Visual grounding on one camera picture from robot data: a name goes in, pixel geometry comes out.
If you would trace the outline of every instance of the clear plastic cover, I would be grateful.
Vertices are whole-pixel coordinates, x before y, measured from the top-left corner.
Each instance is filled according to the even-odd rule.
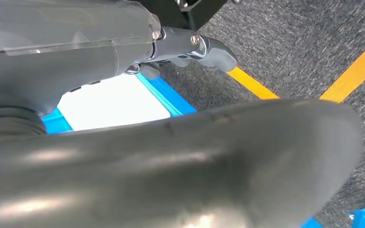
[[[152,43],[159,19],[126,0],[0,0],[0,52],[35,54]]]

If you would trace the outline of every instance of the screw head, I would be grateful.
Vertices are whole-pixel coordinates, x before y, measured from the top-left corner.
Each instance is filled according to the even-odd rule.
[[[196,34],[196,33],[194,33],[194,34],[191,35],[191,39],[190,40],[191,40],[191,44],[193,46],[198,46],[199,43],[201,42],[200,39],[199,39],[199,35]]]
[[[160,37],[160,31],[154,31],[152,32],[153,39],[158,39]]]

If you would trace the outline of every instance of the gray carpet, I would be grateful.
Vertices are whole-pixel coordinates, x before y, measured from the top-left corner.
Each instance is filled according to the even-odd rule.
[[[365,2],[227,3],[200,32],[237,54],[240,67],[282,98],[318,98],[365,50]],[[198,64],[164,67],[165,80],[198,110],[258,98],[227,74]],[[365,82],[346,100],[365,123]],[[316,219],[346,228],[365,206],[365,151],[352,177]]]

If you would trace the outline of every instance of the white panel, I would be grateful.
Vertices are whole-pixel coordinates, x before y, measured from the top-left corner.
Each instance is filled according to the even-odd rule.
[[[120,75],[66,93],[59,110],[75,130],[165,119],[167,109],[133,75]]]

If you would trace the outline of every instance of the bolt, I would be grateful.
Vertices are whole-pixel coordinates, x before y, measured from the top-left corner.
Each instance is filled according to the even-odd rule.
[[[200,41],[200,39],[199,39],[198,34],[194,33],[194,34],[192,34],[192,35],[191,35],[191,44],[192,44],[193,46],[198,46],[200,42],[201,42],[201,41]]]
[[[158,39],[160,37],[160,31],[154,31],[152,32],[153,39]]]

